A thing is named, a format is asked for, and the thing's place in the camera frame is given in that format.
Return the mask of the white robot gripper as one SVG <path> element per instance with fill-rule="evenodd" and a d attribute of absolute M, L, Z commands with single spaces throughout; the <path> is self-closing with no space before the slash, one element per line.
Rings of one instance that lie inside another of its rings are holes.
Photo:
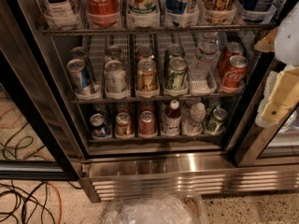
<path fill-rule="evenodd" d="M 255 123 L 268 128 L 278 124 L 299 103 L 299 2 L 280 26 L 259 40 L 254 48 L 275 52 L 278 61 L 292 65 L 281 72 L 271 71 L 265 82 Z"/>

